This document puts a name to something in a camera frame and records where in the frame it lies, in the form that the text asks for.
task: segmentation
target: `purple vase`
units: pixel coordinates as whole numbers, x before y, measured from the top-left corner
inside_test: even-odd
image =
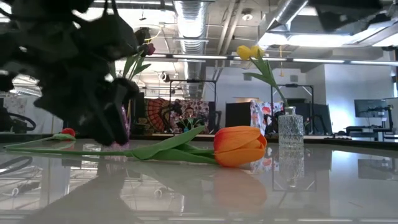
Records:
[[[130,137],[130,122],[127,118],[126,110],[124,109],[123,106],[122,106],[122,115],[123,115],[124,125],[126,127],[126,134],[128,137]],[[122,146],[119,145],[118,143],[114,142],[114,143],[112,143],[111,146],[103,147],[103,150],[104,151],[125,151],[125,150],[129,150],[129,148],[130,148],[130,140],[128,140],[128,142]]]
[[[123,115],[124,125],[126,127],[126,134],[127,134],[127,136],[130,136],[130,121],[127,118],[127,113],[126,113],[126,109],[124,109],[124,106],[122,106],[122,115]]]

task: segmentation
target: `tulip leaf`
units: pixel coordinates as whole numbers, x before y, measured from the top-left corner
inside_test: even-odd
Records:
[[[181,151],[178,149],[169,149],[166,151],[160,151],[156,155],[152,156],[151,159],[160,160],[160,161],[185,161],[185,162],[195,162],[195,163],[217,164],[216,160],[213,158],[190,154],[189,152]]]
[[[136,69],[134,69],[134,73],[132,74],[131,79],[132,79],[135,75],[137,75],[138,73],[140,73],[140,72],[144,71],[145,69],[147,69],[150,65],[151,65],[151,64],[146,64],[146,65],[143,65],[143,66],[140,66],[140,67],[137,67]]]
[[[199,126],[187,131],[186,133],[176,135],[172,138],[158,142],[151,146],[140,147],[131,152],[126,151],[126,156],[131,156],[132,154],[134,157],[140,160],[152,159],[154,155],[156,155],[161,151],[166,151],[168,149],[175,149],[179,145],[190,142],[197,134],[201,133],[204,130],[204,128],[205,128],[204,126]]]
[[[269,78],[269,77],[266,77],[266,76],[264,76],[264,75],[260,75],[260,74],[257,74],[257,73],[252,73],[252,72],[245,72],[245,73],[243,73],[244,75],[249,75],[249,76],[251,76],[251,77],[254,77],[254,78],[257,78],[257,79],[259,79],[259,80],[261,80],[261,81],[263,81],[263,82],[266,82],[266,83],[268,83],[268,84],[270,84],[272,87],[274,87],[274,88],[277,88],[278,86],[276,85],[276,83],[275,83],[275,80],[273,80],[273,79],[271,79],[271,78]]]
[[[123,78],[126,77],[126,75],[129,73],[130,68],[132,67],[132,65],[134,65],[134,63],[136,63],[138,61],[139,57],[141,56],[141,54],[143,52],[144,51],[141,50],[139,53],[137,53],[137,54],[135,54],[133,56],[130,56],[130,57],[128,57],[126,59],[126,63],[124,64],[124,69],[123,69]]]

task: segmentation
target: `ceiling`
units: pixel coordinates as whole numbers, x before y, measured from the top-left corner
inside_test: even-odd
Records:
[[[217,47],[223,29],[223,21],[225,15],[228,14],[228,6],[232,0],[216,0],[208,7],[207,30],[206,38],[206,54],[216,54]],[[258,26],[261,23],[263,15],[274,10],[277,6],[278,0],[242,0],[243,9],[252,9],[253,18],[250,21],[242,19],[242,14],[236,12],[234,8],[233,15],[238,17],[238,23],[233,34],[233,38],[228,46],[226,54],[232,54],[240,45],[252,46],[257,43],[259,39]],[[178,27],[175,13],[172,11],[156,11],[156,10],[142,10],[142,9],[121,9],[119,8],[120,16],[130,24],[133,29],[140,27],[149,27],[152,43],[156,47],[157,54],[180,54],[182,52],[180,43],[174,37],[178,37]],[[79,16],[85,19],[95,19],[102,15],[101,8],[91,8],[85,14]],[[284,45],[281,48],[269,47],[266,53],[271,57],[301,57],[301,58],[330,58],[330,57],[355,57],[358,59],[376,59],[382,56],[380,48],[366,48],[366,49],[331,49],[322,47],[297,47],[291,45]],[[169,74],[173,79],[185,79],[184,63],[180,61],[166,61],[166,62],[145,62],[152,65],[139,75],[134,77],[134,81],[140,86],[169,86],[159,79],[159,74]],[[203,66],[214,66],[214,62],[206,62]],[[249,67],[247,64],[237,64],[234,67]],[[273,68],[281,67],[280,62],[271,63]],[[305,63],[283,63],[283,68],[299,68],[302,72],[311,69],[314,64]],[[124,61],[116,62],[116,70],[121,72],[124,68]],[[185,89],[185,83],[173,83],[173,86],[180,86]],[[156,94],[168,94],[168,91],[158,91]]]

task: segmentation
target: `green leaf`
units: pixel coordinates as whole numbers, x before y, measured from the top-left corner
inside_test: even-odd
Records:
[[[160,151],[156,155],[152,156],[151,159],[159,161],[185,161],[185,162],[195,162],[195,163],[207,163],[207,164],[217,164],[215,159],[190,154],[189,152],[181,151],[178,149],[169,149],[166,151]]]
[[[272,87],[277,88],[277,85],[276,85],[275,80],[273,78],[269,78],[269,77],[267,77],[265,75],[260,75],[260,74],[252,73],[252,72],[245,72],[243,74],[244,75],[249,75],[249,76],[254,77],[254,78],[257,78],[257,79],[259,79],[259,80],[261,80],[263,82],[266,82],[266,83],[270,84]]]
[[[129,73],[130,68],[132,67],[132,65],[134,65],[134,63],[136,63],[139,58],[141,57],[141,54],[144,51],[141,50],[138,54],[135,54],[133,56],[130,56],[126,59],[126,63],[124,64],[124,70],[123,70],[123,78],[126,77],[126,75]]]
[[[54,139],[56,140],[71,140],[76,141],[75,137],[71,136],[70,134],[54,134]]]
[[[144,71],[144,70],[147,69],[149,66],[150,66],[150,64],[146,64],[146,65],[143,65],[143,66],[141,66],[141,67],[137,67],[137,68],[134,70],[134,73],[132,74],[132,77],[134,77],[134,76],[137,75],[138,73]]]
[[[176,135],[151,146],[140,147],[129,152],[126,151],[126,156],[134,156],[140,160],[152,159],[154,155],[161,151],[175,149],[179,145],[190,142],[197,134],[201,133],[204,128],[204,126],[199,126],[187,131],[186,133]]]
[[[115,79],[117,77],[116,76],[116,66],[115,66],[114,62],[109,63],[109,72],[110,72],[111,76],[113,77],[113,79]]]
[[[178,150],[189,152],[190,154],[199,155],[199,154],[213,154],[214,150],[212,149],[200,149],[195,146],[191,146],[189,144],[182,144],[175,147]]]

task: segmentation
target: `fluorescent light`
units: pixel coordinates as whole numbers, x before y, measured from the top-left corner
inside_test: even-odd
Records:
[[[225,60],[227,59],[224,55],[173,55],[174,58],[182,59],[213,59],[213,60]]]
[[[287,44],[302,47],[339,47],[349,40],[348,35],[312,35],[299,34],[292,35]]]
[[[391,35],[384,40],[376,43],[373,45],[373,47],[388,47],[388,46],[396,46],[398,45],[398,34]]]
[[[262,58],[263,60],[267,60],[270,62],[286,62],[286,58],[275,58],[275,57],[265,57]],[[233,60],[242,60],[240,57],[233,57]]]
[[[179,59],[178,62],[198,62],[198,63],[205,63],[205,60],[198,60],[198,59]]]
[[[378,61],[351,61],[355,65],[391,65],[398,66],[398,62],[378,62]]]
[[[95,0],[94,2],[105,3],[105,0]],[[117,1],[116,3],[128,3],[128,4],[153,4],[160,5],[160,1]],[[165,6],[173,6],[171,2],[164,2]]]
[[[313,63],[343,63],[344,60],[328,60],[328,59],[306,59],[306,58],[295,58],[293,62],[313,62]]]

